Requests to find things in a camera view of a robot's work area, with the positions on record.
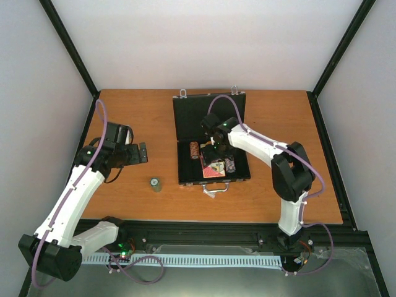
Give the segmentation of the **blue poker chip stack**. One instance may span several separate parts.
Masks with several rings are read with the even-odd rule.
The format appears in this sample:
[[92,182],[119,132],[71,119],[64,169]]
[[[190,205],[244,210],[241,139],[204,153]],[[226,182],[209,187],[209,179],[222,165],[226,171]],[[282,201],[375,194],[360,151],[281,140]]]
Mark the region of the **blue poker chip stack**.
[[234,173],[236,171],[235,161],[232,158],[226,158],[224,162],[227,173]]

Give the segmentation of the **red back card deck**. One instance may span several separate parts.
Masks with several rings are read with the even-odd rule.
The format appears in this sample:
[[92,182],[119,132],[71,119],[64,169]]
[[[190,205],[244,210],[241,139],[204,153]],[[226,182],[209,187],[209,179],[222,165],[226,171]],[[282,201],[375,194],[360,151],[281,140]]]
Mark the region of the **red back card deck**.
[[202,174],[204,178],[220,178],[226,176],[225,162],[216,161],[208,166],[203,167]]

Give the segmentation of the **red poker chip stack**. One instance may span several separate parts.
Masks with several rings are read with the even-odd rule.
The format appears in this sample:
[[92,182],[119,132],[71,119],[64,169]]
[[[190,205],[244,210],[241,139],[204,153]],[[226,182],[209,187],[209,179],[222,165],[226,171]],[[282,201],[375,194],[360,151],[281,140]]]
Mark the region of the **red poker chip stack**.
[[189,150],[190,150],[190,157],[192,160],[196,160],[199,158],[200,151],[199,151],[199,144],[198,142],[190,142],[189,143]]

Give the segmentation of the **green poker chip stack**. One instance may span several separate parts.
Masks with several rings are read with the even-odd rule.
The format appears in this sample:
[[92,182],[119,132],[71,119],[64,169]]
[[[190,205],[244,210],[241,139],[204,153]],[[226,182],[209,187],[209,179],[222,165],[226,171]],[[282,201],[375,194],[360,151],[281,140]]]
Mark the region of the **green poker chip stack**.
[[150,187],[154,192],[160,192],[162,189],[162,185],[159,178],[151,178],[150,179]]

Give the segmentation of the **black poker set case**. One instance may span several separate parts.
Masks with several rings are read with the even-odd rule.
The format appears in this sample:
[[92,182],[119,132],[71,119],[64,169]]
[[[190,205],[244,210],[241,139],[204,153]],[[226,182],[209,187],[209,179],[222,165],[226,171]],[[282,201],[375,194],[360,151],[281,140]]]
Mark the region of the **black poker set case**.
[[173,97],[173,111],[178,152],[178,182],[181,186],[213,183],[230,183],[251,178],[246,152],[237,149],[233,153],[236,171],[224,177],[205,178],[200,158],[191,158],[189,144],[203,144],[207,138],[200,122],[207,115],[217,93]]

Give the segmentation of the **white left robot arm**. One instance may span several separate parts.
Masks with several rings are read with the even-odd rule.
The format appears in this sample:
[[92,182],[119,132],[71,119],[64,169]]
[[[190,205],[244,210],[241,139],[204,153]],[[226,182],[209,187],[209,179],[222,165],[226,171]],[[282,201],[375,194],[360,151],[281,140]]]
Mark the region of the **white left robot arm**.
[[105,217],[91,229],[75,235],[75,229],[95,191],[105,183],[112,169],[147,163],[147,147],[139,144],[102,148],[95,161],[89,161],[96,148],[84,147],[56,205],[33,235],[22,235],[18,247],[33,271],[69,281],[81,263],[103,246],[124,248],[129,234],[121,219]]

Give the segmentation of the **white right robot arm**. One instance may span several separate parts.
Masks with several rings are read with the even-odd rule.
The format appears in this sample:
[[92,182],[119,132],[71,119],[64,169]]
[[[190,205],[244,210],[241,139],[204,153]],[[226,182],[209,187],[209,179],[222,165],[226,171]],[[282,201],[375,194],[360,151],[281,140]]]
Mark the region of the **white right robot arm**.
[[282,249],[290,250],[302,236],[303,209],[315,180],[304,147],[298,142],[288,145],[263,136],[235,117],[222,122],[210,113],[200,126],[212,146],[204,153],[206,159],[224,158],[239,149],[270,167],[272,185],[281,200],[277,241]]

